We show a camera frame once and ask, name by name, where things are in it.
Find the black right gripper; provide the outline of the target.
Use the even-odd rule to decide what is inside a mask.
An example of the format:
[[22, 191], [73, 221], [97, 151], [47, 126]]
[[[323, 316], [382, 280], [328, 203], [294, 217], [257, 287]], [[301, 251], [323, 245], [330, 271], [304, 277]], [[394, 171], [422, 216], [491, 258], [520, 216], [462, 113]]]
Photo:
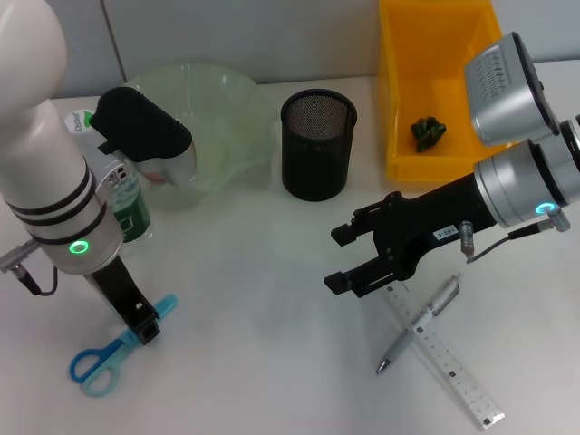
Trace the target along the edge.
[[497, 224], [472, 174], [416, 198], [392, 192], [379, 202], [356, 209], [349, 224], [331, 231], [340, 247], [373, 232], [379, 256], [327, 276], [324, 284], [335, 295], [353, 292], [362, 298], [394, 281], [407, 280], [427, 253], [459, 239], [457, 232], [442, 233], [448, 227], [459, 228], [464, 221], [476, 232]]

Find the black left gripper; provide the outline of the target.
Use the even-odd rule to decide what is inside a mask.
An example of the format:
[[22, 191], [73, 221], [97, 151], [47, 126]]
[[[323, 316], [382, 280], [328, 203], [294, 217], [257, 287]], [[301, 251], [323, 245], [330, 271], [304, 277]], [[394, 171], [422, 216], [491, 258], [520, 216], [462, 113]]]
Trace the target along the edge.
[[147, 345], [159, 335], [160, 315], [137, 287], [119, 256], [85, 278], [130, 327], [138, 343]]

